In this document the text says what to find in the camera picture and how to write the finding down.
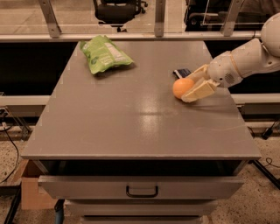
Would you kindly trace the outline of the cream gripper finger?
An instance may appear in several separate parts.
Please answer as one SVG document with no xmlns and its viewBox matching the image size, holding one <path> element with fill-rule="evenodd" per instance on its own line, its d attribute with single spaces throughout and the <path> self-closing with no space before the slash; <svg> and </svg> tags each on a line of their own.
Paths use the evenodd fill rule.
<svg viewBox="0 0 280 224">
<path fill-rule="evenodd" d="M 194 72 L 190 73 L 187 76 L 187 79 L 192 80 L 194 83 L 198 82 L 200 79 L 203 80 L 209 80 L 210 76 L 207 73 L 208 65 L 205 64 L 198 69 L 196 69 Z"/>
<path fill-rule="evenodd" d="M 202 80 L 195 84 L 190 91 L 181 96 L 183 102 L 195 102 L 215 93 L 219 83 L 213 80 Z"/>
</svg>

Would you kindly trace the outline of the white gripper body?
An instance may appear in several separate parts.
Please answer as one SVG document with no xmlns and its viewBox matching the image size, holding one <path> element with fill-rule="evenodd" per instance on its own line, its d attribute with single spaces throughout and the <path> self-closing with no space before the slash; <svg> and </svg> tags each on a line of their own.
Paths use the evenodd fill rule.
<svg viewBox="0 0 280 224">
<path fill-rule="evenodd" d="M 207 74 L 222 88 L 230 88 L 242 81 L 230 51 L 215 57 L 208 65 Z"/>
</svg>

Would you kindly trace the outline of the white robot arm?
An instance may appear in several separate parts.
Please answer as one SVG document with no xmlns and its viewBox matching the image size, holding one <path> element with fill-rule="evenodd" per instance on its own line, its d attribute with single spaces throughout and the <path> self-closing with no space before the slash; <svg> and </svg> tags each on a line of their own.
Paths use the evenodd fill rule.
<svg viewBox="0 0 280 224">
<path fill-rule="evenodd" d="M 217 87 L 230 88 L 252 74 L 279 70 L 280 13 L 277 13 L 262 26 L 260 39 L 253 38 L 232 51 L 226 51 L 188 75 L 194 86 L 180 99 L 195 102 L 214 94 Z"/>
</svg>

